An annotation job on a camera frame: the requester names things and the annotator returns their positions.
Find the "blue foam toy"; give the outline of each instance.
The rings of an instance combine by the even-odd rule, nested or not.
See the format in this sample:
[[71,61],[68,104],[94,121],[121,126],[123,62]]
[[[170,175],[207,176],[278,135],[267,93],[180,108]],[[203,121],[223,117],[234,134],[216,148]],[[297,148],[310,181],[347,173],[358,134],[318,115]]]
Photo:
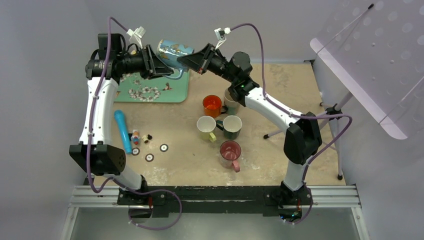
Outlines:
[[133,152],[133,148],[131,147],[130,136],[128,135],[127,125],[125,125],[125,116],[121,110],[116,110],[113,114],[118,124],[120,137],[122,139],[122,144],[125,152],[127,154],[131,154]]

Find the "teal tray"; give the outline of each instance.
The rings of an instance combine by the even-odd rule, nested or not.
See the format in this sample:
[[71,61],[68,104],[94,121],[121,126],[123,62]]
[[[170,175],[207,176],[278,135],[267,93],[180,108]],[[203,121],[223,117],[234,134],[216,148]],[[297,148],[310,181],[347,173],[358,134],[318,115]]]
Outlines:
[[116,93],[115,102],[130,103],[181,103],[189,91],[189,73],[178,80],[160,77],[142,79],[139,73],[124,75]]

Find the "round coaster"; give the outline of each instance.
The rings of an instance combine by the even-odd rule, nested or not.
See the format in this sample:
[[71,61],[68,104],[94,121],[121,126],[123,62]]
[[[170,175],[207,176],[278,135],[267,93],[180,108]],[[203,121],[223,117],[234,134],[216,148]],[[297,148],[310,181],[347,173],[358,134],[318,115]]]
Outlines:
[[166,151],[168,151],[168,145],[166,145],[166,144],[162,144],[162,145],[160,145],[160,151],[161,151],[161,152],[166,152]]
[[153,161],[153,159],[155,159],[155,156],[153,156],[153,154],[149,153],[149,154],[146,155],[145,159],[146,159],[147,162],[151,162],[151,161]]
[[140,149],[138,147],[134,147],[132,149],[132,155],[137,156],[140,153]]

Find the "gray floor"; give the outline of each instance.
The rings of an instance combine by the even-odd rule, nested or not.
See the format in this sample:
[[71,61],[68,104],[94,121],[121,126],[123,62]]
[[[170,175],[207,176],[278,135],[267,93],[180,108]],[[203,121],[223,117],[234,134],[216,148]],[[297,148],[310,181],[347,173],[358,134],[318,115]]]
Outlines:
[[[161,227],[176,217],[149,219],[146,225]],[[151,231],[128,224],[122,208],[80,209],[72,240],[358,240],[350,208],[315,208],[296,226],[278,217],[261,214],[185,213],[172,228]]]

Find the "mug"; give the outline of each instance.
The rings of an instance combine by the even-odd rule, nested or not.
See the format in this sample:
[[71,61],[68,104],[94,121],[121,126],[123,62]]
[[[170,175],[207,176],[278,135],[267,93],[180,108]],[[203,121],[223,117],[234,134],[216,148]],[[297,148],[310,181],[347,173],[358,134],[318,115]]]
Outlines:
[[213,133],[216,127],[215,119],[211,116],[202,116],[197,120],[197,129],[200,131],[200,138],[203,140],[209,140],[212,143],[217,140],[217,137]]
[[227,112],[227,107],[223,106],[221,98],[216,95],[209,95],[203,98],[204,114],[216,118]]
[[178,80],[183,76],[183,72],[189,70],[188,67],[177,61],[178,57],[194,53],[195,50],[187,45],[179,44],[174,41],[162,39],[157,45],[156,56],[162,60],[168,67],[179,70],[179,75],[176,77],[165,76],[168,79]]
[[234,140],[239,136],[242,126],[240,117],[234,115],[227,116],[224,121],[216,121],[216,127],[224,131],[224,137],[229,140]]
[[236,173],[240,172],[240,165],[237,159],[242,154],[242,148],[235,141],[225,141],[219,148],[221,163],[225,168],[233,168]]
[[224,105],[227,107],[226,114],[228,115],[236,115],[240,108],[240,103],[233,100],[228,91],[228,88],[225,89],[224,92]]

